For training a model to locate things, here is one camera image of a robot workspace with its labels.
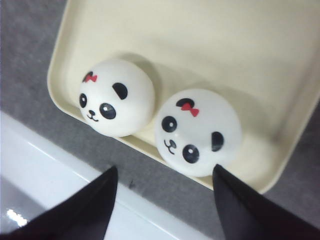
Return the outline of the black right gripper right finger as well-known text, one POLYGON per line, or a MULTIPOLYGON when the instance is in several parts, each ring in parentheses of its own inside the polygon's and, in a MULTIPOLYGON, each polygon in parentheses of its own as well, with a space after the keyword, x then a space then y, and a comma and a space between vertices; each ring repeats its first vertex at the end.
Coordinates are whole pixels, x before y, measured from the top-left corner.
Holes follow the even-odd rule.
POLYGON ((318 240, 319 228, 264 197, 217 164, 214 200, 227 240, 318 240))

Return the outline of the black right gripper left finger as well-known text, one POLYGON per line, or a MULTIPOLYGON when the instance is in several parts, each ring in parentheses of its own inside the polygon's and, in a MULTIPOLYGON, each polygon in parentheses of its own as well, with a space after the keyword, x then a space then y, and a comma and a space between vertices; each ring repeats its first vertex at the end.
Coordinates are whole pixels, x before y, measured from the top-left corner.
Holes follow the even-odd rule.
POLYGON ((40 214, 25 226, 2 233, 2 240, 102 240, 113 213, 118 187, 115 166, 40 214))

